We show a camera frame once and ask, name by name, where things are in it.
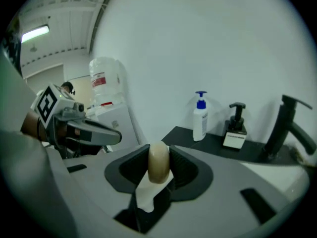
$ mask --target black countertop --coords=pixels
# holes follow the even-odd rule
[[[277,157],[268,160],[261,156],[263,143],[246,140],[240,150],[227,148],[222,145],[223,137],[207,133],[202,141],[193,140],[193,131],[182,127],[175,127],[162,140],[166,145],[178,145],[187,148],[196,149],[206,153],[218,155],[221,157],[235,159],[239,161],[270,164],[270,165],[299,165],[293,157],[292,149],[283,145],[278,152]]]

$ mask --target black slot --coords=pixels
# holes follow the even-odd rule
[[[260,194],[253,188],[247,188],[240,191],[248,205],[256,215],[261,224],[274,217],[276,212],[266,203]]]
[[[76,172],[76,171],[79,171],[79,170],[82,170],[82,169],[86,169],[87,166],[84,165],[84,164],[79,164],[79,165],[76,165],[76,166],[72,166],[72,167],[68,167],[67,170],[72,173],[72,172]]]

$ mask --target ceiling light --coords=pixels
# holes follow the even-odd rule
[[[48,33],[49,31],[50,31],[50,29],[49,29],[49,26],[48,26],[48,25],[40,26],[40,27],[38,27],[38,28],[36,28],[36,29],[33,29],[33,30],[31,30],[31,31],[29,31],[29,32],[27,32],[27,33],[25,33],[25,34],[23,34],[23,36],[22,36],[22,43],[23,43],[23,42],[26,42],[26,41],[28,41],[28,40],[30,40],[30,39],[33,39],[33,38],[35,38],[35,37],[37,37],[37,36],[40,36],[40,35],[42,35],[42,34],[46,34],[46,33]]]

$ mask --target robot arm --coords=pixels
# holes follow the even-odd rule
[[[38,98],[35,111],[46,130],[48,142],[56,146],[60,152],[67,151],[69,141],[75,141],[78,146],[102,147],[117,144],[122,139],[119,131],[87,119],[84,105],[76,102],[66,91],[53,84],[50,84]],[[63,142],[58,140],[59,126],[67,126]],[[80,130],[79,135],[75,134],[75,129]]]

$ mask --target pump bottle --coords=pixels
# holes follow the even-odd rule
[[[246,105],[236,102],[229,105],[229,107],[236,107],[236,114],[225,122],[223,146],[241,149],[247,137],[247,131],[243,125],[244,119],[241,117],[242,110],[246,108]]]
[[[193,139],[194,141],[200,141],[206,136],[207,130],[208,110],[203,99],[203,94],[207,92],[197,91],[196,93],[199,94],[199,101],[194,110]]]

